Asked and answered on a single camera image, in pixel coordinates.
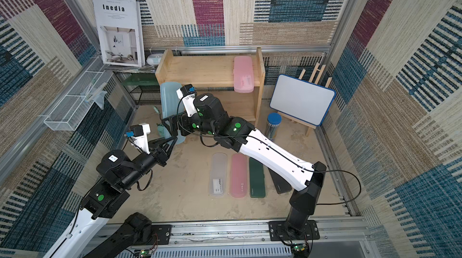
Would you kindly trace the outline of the light blue pencil case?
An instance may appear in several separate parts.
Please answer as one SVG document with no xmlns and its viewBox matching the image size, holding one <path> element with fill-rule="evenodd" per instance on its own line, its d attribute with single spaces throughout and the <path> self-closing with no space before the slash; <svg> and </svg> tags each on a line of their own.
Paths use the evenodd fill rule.
<svg viewBox="0 0 462 258">
<path fill-rule="evenodd" d="M 164 82 L 160 85 L 162 118 L 176 115 L 176 109 L 180 101 L 176 92 L 181 87 L 182 85 L 178 82 Z M 168 130 L 165 127 L 164 129 L 164 137 L 170 138 L 171 135 Z M 180 134 L 180 130 L 178 130 L 177 138 L 176 145 L 180 145 L 185 141 L 185 137 Z"/>
</svg>

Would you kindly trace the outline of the white translucent pencil case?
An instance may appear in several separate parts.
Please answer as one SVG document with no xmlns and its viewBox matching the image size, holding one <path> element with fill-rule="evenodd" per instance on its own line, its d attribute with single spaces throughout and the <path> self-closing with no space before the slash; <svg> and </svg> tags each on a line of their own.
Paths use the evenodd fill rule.
<svg viewBox="0 0 462 258">
<path fill-rule="evenodd" d="M 221 197 L 226 192 L 227 155 L 215 153 L 212 156 L 211 172 L 209 179 L 209 194 Z"/>
</svg>

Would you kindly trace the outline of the pink pencil case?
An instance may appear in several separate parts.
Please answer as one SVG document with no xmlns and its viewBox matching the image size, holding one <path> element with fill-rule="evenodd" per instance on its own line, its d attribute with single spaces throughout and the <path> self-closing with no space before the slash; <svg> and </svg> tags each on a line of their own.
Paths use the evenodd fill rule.
<svg viewBox="0 0 462 258">
<path fill-rule="evenodd" d="M 243 198 L 248 191 L 248 161 L 243 154 L 234 154 L 231 160 L 231 196 Z"/>
<path fill-rule="evenodd" d="M 233 88 L 237 93 L 254 90 L 253 62 L 250 56 L 236 56 L 233 61 Z"/>
</svg>

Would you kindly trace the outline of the dark green pencil case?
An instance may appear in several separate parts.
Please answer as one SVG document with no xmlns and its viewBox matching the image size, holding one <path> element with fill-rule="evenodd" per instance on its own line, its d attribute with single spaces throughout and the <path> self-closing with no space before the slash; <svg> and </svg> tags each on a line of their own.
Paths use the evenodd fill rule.
<svg viewBox="0 0 462 258">
<path fill-rule="evenodd" d="M 254 158 L 249 158 L 250 197 L 263 199 L 266 197 L 265 175 L 263 165 Z"/>
</svg>

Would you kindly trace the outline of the black pencil case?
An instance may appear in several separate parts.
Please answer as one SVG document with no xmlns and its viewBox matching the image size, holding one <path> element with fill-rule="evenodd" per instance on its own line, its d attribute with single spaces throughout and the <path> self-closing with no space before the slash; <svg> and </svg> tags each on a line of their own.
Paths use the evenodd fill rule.
<svg viewBox="0 0 462 258">
<path fill-rule="evenodd" d="M 285 193 L 288 193 L 288 192 L 292 191 L 292 187 L 291 187 L 290 183 L 288 183 L 286 180 L 284 180 L 283 177 L 278 175 L 272 169 L 268 169 L 268 170 L 269 170 L 270 176 L 272 178 L 272 181 L 273 181 L 274 187 L 276 189 L 276 192 L 278 194 L 285 194 Z"/>
</svg>

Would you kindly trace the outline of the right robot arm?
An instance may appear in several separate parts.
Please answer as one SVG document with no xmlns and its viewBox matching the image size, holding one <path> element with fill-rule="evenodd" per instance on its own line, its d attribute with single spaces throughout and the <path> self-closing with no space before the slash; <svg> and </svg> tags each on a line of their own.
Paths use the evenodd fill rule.
<svg viewBox="0 0 462 258">
<path fill-rule="evenodd" d="M 308 218 L 315 212 L 324 184 L 326 166 L 308 163 L 273 143 L 252 123 L 242 117 L 229 116 L 220 100 L 211 93 L 194 92 L 173 95 L 173 115 L 164 118 L 172 136 L 197 135 L 214 139 L 217 145 L 252 158 L 291 185 L 290 211 L 285 221 L 285 240 L 314 237 Z"/>
</svg>

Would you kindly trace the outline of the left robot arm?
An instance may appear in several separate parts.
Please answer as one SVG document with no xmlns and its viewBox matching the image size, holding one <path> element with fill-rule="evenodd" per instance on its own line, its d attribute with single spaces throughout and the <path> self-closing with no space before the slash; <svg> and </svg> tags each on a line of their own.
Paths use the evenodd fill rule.
<svg viewBox="0 0 462 258">
<path fill-rule="evenodd" d="M 102 177 L 84 196 L 73 222 L 45 256 L 77 258 L 127 201 L 132 186 L 138 186 L 138 181 L 155 165 L 163 167 L 167 164 L 175 143 L 173 137 L 148 141 L 148 148 L 135 159 L 129 159 L 122 150 L 108 152 L 97 166 Z M 154 226 L 150 219 L 136 212 L 86 256 L 115 258 L 127 248 L 140 245 L 149 245 L 154 250 L 169 243 L 171 228 L 170 225 Z"/>
</svg>

